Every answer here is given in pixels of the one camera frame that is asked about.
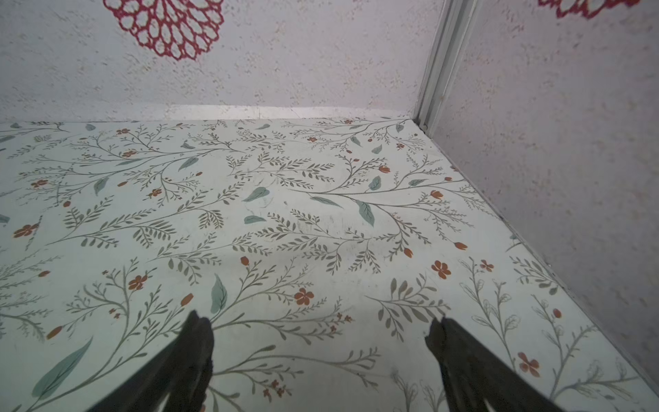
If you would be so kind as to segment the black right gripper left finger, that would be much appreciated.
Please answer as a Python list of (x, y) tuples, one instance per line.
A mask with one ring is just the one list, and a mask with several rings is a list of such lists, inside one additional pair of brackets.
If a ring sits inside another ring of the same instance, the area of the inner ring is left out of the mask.
[(199, 411), (213, 373), (211, 322), (189, 313), (177, 338), (92, 411)]

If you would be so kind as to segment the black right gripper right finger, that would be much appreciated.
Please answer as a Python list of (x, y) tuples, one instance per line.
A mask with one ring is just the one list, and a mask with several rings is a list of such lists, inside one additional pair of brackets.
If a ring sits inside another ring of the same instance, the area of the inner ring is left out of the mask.
[(438, 361), (450, 411), (561, 411), (455, 319), (434, 319), (425, 342)]

